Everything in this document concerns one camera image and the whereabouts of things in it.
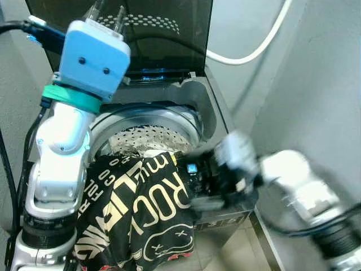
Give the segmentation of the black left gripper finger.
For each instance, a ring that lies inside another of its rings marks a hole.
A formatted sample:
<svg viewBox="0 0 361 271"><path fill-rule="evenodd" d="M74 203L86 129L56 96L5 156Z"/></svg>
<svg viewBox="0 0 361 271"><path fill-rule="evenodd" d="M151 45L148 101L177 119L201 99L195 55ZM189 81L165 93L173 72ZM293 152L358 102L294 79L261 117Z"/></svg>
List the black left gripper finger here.
<svg viewBox="0 0 361 271"><path fill-rule="evenodd" d="M101 11L105 6L107 0L94 0L93 4L85 13L85 21L92 21L93 23L101 23Z"/></svg>
<svg viewBox="0 0 361 271"><path fill-rule="evenodd" d="M118 33L120 36L124 36L126 33L127 16L127 8L125 6L119 6L118 13L113 23L113 31Z"/></svg>

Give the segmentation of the tinted washing machine lid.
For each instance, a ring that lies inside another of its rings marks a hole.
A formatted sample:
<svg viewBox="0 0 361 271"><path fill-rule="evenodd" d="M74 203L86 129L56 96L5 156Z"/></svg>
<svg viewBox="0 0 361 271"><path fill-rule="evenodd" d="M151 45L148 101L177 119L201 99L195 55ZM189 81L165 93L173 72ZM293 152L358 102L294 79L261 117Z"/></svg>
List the tinted washing machine lid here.
<svg viewBox="0 0 361 271"><path fill-rule="evenodd" d="M94 0L25 0L31 15L64 32L84 20ZM214 0L107 0L101 25L113 29L119 6L128 11L124 41L131 56L126 82L180 82L205 75Z"/></svg>

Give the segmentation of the perforated steel washer drum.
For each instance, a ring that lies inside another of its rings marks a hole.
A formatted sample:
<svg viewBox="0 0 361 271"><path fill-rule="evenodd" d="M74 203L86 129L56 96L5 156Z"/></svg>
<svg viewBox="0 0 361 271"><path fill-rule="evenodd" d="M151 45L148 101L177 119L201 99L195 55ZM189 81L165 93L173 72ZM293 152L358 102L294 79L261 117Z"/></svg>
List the perforated steel washer drum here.
<svg viewBox="0 0 361 271"><path fill-rule="evenodd" d="M189 152L201 143L198 113L175 103L111 105L91 126L92 158L143 156L147 151Z"/></svg>

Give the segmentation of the black garment cream red print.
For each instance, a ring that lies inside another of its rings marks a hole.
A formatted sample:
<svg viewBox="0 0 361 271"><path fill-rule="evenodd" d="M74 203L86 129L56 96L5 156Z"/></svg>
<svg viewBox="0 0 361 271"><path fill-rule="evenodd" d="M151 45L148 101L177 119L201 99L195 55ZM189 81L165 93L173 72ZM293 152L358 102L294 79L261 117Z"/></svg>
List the black garment cream red print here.
<svg viewBox="0 0 361 271"><path fill-rule="evenodd" d="M73 248L80 271L154 271L192 255L191 192L174 153L103 155L87 174Z"/></svg>

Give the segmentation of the black washer control panel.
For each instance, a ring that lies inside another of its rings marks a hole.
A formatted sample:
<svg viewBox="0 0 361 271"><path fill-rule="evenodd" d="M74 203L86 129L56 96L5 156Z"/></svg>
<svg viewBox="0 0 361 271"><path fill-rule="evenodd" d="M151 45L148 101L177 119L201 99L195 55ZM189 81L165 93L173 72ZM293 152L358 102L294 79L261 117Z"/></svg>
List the black washer control panel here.
<svg viewBox="0 0 361 271"><path fill-rule="evenodd" d="M191 192L191 199L192 199L196 195L196 192L200 191L200 184L194 181L191 176L192 173L196 173L196 166L191 164L191 155L179 153L177 158L178 158L177 161L178 161L178 168L180 171L180 175L184 178L186 184L188 184L188 188ZM255 186L255 206L257 202L258 202L258 191ZM192 208L193 211L198 213L226 211L231 209L242 209L242 208L240 207L233 207L230 209L193 209Z"/></svg>

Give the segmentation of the grey top-load washing machine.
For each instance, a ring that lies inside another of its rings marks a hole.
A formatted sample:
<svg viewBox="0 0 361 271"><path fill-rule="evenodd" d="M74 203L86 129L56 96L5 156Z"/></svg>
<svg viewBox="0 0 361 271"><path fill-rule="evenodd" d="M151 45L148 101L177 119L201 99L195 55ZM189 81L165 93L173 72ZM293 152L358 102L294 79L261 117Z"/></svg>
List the grey top-load washing machine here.
<svg viewBox="0 0 361 271"><path fill-rule="evenodd" d="M214 85L206 77L191 76L180 82L161 82L144 87L140 85L124 85L108 105L101 106L100 113L111 105L159 102L188 106L198 113L203 129L201 143L189 152L212 149L231 130L231 127L226 124L224 119L224 112L219 105ZM158 152L162 151L150 150L144 155ZM194 215L193 225L202 217L237 212L250 212L250 210L231 209L201 213ZM161 264L154 271L202 271L202 269L213 263L218 258L220 251L228 245L229 241L233 240L233 235L240 225L209 228L206 230L194 229L196 245L192 255L167 261L167 263Z"/></svg>

